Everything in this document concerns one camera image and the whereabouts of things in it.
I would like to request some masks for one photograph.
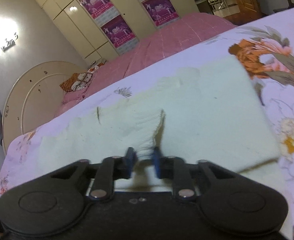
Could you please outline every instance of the cabinet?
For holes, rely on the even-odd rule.
[[[82,57],[85,58],[94,51],[93,46],[78,30],[64,11],[55,18],[54,24],[60,29],[66,39],[74,46]]]
[[[119,10],[138,39],[146,38],[156,30],[151,18],[138,0],[110,1]]]
[[[101,57],[105,58],[108,61],[111,61],[118,57],[118,53],[109,42],[101,46],[97,51]]]
[[[43,5],[43,10],[52,20],[61,12],[61,9],[54,0],[47,0]]]
[[[87,15],[78,1],[73,0],[65,8],[65,12],[95,49],[107,42],[105,35]]]

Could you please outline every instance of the pink bedspread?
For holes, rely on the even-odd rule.
[[[215,15],[188,14],[141,40],[132,51],[106,63],[93,76],[89,87],[67,93],[56,116],[127,76],[235,27],[231,22]]]

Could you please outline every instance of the round headboard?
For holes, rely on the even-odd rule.
[[[25,72],[11,89],[3,112],[3,148],[18,136],[54,118],[65,92],[60,84],[86,70],[65,61],[50,61]]]

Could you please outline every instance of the pillow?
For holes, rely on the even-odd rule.
[[[68,80],[60,84],[60,87],[66,92],[82,90],[90,81],[92,76],[93,74],[88,72],[73,73]]]

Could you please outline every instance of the orange flower print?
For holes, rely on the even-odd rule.
[[[5,177],[3,177],[0,181],[0,195],[3,195],[8,190],[7,184],[8,174]]]
[[[277,41],[264,39],[261,41],[241,40],[229,48],[229,53],[237,56],[238,60],[245,67],[250,77],[267,78],[265,72],[281,70],[290,72],[282,63],[274,59],[273,63],[265,65],[260,62],[260,56],[265,54],[279,53],[285,56],[290,55],[292,48],[282,47]]]
[[[26,160],[26,155],[28,152],[28,148],[31,144],[31,139],[34,137],[36,132],[37,130],[34,130],[32,132],[25,134],[23,140],[18,142],[16,150],[20,152],[20,163],[23,163]]]

